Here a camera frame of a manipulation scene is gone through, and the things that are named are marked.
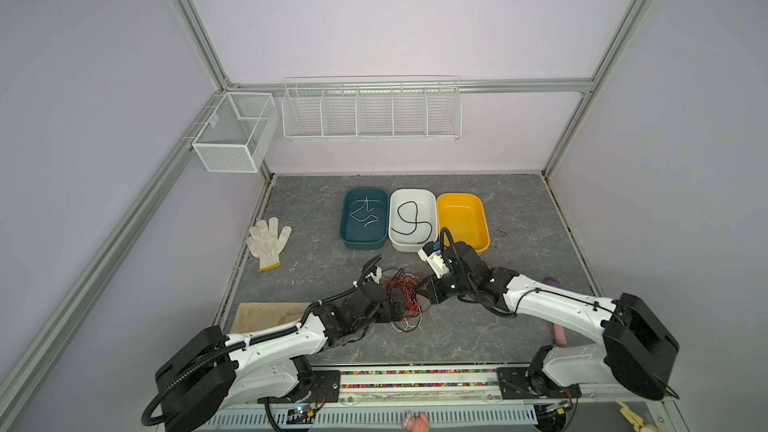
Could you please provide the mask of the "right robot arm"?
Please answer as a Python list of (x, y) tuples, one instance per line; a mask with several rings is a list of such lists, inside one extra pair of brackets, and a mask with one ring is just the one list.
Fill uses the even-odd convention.
[(455, 297), (498, 317), (528, 315), (590, 339), (588, 346), (541, 347), (522, 375), (523, 391), (552, 397), (583, 384), (618, 384), (652, 401), (674, 396), (669, 380), (679, 343), (641, 298), (585, 295), (490, 267), (448, 229), (418, 256), (432, 272), (417, 292), (433, 305)]

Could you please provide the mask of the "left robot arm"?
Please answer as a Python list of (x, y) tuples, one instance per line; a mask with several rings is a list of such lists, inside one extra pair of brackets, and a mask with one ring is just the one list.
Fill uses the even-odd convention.
[(146, 427), (193, 431), (220, 409), (248, 399), (305, 396), (311, 355), (362, 339), (374, 324), (399, 321), (403, 294), (373, 280), (310, 303), (295, 321), (259, 332), (198, 332), (155, 372), (156, 395), (141, 414)]

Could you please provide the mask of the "yellow plastic bin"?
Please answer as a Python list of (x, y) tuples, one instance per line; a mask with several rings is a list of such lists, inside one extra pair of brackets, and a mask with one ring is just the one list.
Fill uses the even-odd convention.
[(482, 255), (491, 238), (482, 200), (469, 193), (445, 193), (437, 199), (438, 223), (453, 239), (472, 246)]

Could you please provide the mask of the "white plastic bin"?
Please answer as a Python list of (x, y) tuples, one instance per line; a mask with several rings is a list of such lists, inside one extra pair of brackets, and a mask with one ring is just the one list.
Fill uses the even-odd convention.
[(388, 237), (400, 252), (417, 253), (438, 237), (437, 198), (426, 189), (398, 189), (390, 196)]

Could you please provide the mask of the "teal plastic bin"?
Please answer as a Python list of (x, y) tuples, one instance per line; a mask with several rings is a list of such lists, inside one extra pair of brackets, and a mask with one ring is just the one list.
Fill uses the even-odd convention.
[(354, 188), (343, 202), (339, 236), (351, 250), (378, 250), (388, 238), (389, 195), (380, 188)]

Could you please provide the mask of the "pink object at bottom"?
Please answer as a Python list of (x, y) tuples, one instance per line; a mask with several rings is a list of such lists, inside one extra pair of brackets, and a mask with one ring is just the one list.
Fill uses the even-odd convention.
[(429, 420), (426, 414), (408, 412), (403, 420), (402, 428), (408, 432), (428, 432)]

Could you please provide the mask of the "pink purple brush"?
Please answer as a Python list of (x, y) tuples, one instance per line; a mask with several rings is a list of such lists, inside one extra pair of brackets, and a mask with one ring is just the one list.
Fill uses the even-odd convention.
[[(557, 280), (554, 277), (546, 277), (543, 280), (543, 283), (552, 287), (560, 288), (562, 289), (562, 284), (559, 280)], [(567, 336), (565, 332), (565, 328), (557, 323), (553, 324), (553, 334), (554, 334), (554, 342), (558, 347), (567, 347)]]

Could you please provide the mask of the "white cotton glove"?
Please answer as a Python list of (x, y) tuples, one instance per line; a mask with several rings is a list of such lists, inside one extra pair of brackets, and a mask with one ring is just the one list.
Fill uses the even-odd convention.
[(291, 236), (291, 226), (279, 226), (279, 219), (259, 219), (249, 228), (245, 244), (251, 255), (259, 262), (259, 270), (266, 271), (281, 265), (280, 253)]

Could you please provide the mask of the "beige rubber glove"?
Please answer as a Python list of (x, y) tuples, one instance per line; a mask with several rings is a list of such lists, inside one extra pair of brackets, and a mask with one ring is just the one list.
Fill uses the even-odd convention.
[(246, 334), (299, 320), (309, 306), (304, 302), (251, 302), (238, 306), (231, 333)]

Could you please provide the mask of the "small white mesh basket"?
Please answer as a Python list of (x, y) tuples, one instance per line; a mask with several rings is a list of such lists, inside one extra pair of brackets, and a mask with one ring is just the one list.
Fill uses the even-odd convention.
[(258, 173), (278, 125), (272, 94), (225, 92), (192, 146), (208, 172)]

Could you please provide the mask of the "cream object bottom right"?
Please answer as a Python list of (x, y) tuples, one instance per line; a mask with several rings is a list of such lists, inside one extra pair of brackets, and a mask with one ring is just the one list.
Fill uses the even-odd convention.
[(624, 402), (616, 400), (619, 406), (619, 412), (624, 419), (631, 425), (634, 432), (660, 432), (660, 429), (645, 420)]

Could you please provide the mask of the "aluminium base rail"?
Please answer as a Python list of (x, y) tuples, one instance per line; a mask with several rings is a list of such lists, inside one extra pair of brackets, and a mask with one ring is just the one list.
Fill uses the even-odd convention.
[(617, 383), (546, 385), (526, 364), (316, 367), (288, 391), (257, 389), (270, 379), (288, 377), (270, 370), (264, 378), (237, 380), (214, 410), (261, 405), (265, 400), (277, 404), (386, 406), (642, 398)]

